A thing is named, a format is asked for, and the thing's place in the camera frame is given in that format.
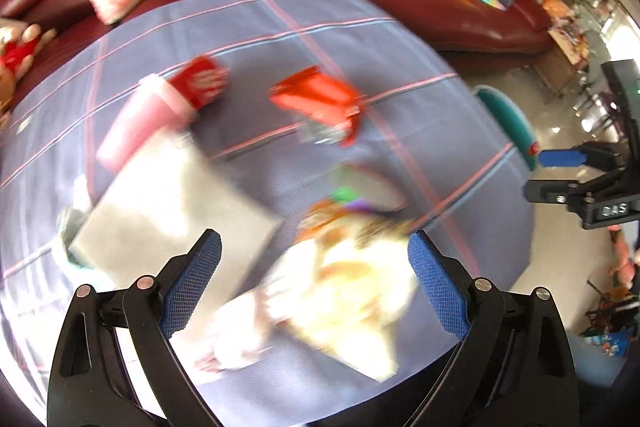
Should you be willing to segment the person's right hand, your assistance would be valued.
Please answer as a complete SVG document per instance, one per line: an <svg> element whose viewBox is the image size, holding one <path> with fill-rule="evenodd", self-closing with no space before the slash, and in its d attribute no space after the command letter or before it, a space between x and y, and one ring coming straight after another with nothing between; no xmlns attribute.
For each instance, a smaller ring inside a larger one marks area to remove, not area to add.
<svg viewBox="0 0 640 427"><path fill-rule="evenodd" d="M639 252L633 251L629 247L620 225L610 225L608 233L610 233L615 254L615 262L610 268L610 276L617 286L631 289L639 268Z"/></svg>

